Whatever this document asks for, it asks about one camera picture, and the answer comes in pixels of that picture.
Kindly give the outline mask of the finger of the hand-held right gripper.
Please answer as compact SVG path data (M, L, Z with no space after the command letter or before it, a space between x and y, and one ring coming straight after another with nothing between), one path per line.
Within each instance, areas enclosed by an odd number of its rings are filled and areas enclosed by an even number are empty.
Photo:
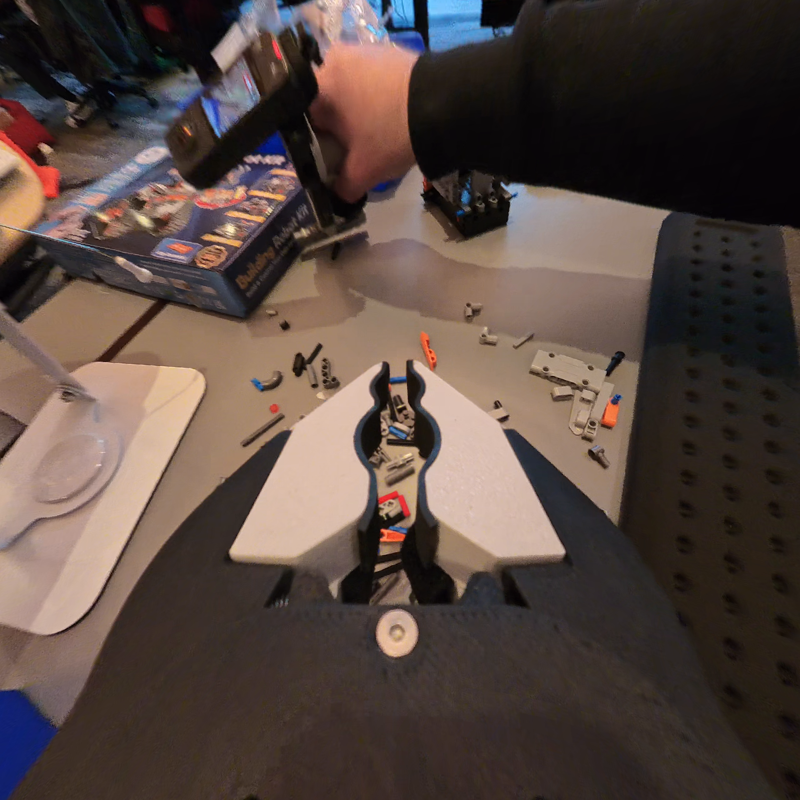
M298 236L300 258L314 258L319 252L330 250L335 257L345 245L361 242L368 237L366 224L333 230L312 230L308 235Z

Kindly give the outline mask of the person's right hand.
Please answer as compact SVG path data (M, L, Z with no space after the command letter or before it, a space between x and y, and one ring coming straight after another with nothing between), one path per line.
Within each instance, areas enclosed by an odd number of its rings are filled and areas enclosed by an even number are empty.
M343 148L335 191L346 202L415 165L408 97L418 58L395 45L336 42L317 68L312 119Z

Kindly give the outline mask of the person's right forearm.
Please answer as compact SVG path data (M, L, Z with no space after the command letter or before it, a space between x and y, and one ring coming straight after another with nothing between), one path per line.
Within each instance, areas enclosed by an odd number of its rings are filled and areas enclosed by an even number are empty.
M428 178L798 227L799 3L526 2L508 37L417 60L408 122Z

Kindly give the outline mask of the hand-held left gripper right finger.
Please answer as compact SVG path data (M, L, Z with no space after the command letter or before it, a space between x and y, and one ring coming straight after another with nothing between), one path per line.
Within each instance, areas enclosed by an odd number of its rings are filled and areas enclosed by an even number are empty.
M453 579L562 562L565 547L501 423L419 361L406 363L406 382L424 458L415 520L422 560Z

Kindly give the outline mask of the pile of plastic building pieces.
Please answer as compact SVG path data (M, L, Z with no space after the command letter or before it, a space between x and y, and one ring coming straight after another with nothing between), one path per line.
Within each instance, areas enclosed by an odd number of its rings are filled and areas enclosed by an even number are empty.
M318 357L316 362L308 359L305 362L305 373L312 388L319 389L317 397L322 403L345 387L339 382L334 365L328 357ZM375 580L368 601L372 605L414 601L403 568L402 547L403 539L414 522L417 493L415 482L423 463L414 447L413 417L405 403L405 395L395 397L404 383L405 377L392 378L389 373L388 401L380 416L382 440L369 458L377 477L377 519L382 525ZM311 573L293 570L297 573ZM323 576L311 574L322 578L332 594L342 599L339 588L329 585Z

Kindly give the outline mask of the grey orange brick model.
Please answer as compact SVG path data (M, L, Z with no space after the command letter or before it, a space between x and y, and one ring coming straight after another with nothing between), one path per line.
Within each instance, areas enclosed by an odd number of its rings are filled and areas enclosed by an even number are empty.
M463 238L506 226L517 196L499 177L479 170L456 170L422 182L425 204L438 208Z

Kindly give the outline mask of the white book stand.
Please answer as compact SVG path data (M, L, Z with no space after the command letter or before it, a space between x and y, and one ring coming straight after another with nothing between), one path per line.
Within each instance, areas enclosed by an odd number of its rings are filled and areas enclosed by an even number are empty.
M2 337L54 391L2 456L1 622L50 636L96 604L205 395L191 368L69 372L2 305Z

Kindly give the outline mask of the blue robot kit box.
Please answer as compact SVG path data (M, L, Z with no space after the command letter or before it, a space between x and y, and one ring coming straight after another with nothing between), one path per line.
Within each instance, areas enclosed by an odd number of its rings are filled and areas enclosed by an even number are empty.
M309 199L284 154L246 155L215 186L185 181L154 145L35 229L75 277L246 318L298 254Z

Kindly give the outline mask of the bundle of clear plastic bags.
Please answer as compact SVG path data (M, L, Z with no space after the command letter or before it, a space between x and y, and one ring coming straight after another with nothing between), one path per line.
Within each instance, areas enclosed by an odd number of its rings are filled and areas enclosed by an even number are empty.
M389 45L384 21L367 1L250 1L240 11L247 35L303 27L323 53L336 43Z

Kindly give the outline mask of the black perforated panel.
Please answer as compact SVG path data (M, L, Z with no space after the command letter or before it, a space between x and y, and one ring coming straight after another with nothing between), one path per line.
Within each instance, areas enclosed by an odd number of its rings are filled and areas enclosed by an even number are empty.
M622 527L781 798L799 789L798 421L782 232L667 216Z

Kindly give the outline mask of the red fabric item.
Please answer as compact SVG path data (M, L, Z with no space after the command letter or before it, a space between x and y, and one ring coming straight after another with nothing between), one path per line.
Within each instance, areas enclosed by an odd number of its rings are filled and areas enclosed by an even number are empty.
M56 140L20 102L1 99L1 139L34 171L42 184L45 197L59 197L61 174L58 168L43 162L40 164L34 156L43 157L41 145L52 147Z

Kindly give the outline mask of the light grey angled panel assembly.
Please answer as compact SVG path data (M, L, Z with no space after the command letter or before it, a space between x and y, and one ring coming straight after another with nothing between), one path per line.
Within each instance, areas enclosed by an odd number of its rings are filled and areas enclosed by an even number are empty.
M555 403L570 401L570 432L588 443L602 428L615 428L623 395L608 380L605 369L553 351L538 350L528 374L551 385Z

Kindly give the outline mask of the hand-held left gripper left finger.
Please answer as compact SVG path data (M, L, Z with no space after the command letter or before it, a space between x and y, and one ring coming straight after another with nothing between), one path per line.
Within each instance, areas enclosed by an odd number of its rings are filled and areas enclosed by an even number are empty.
M288 433L229 549L235 563L321 575L345 602L368 602L375 580L379 446L390 365L379 362Z

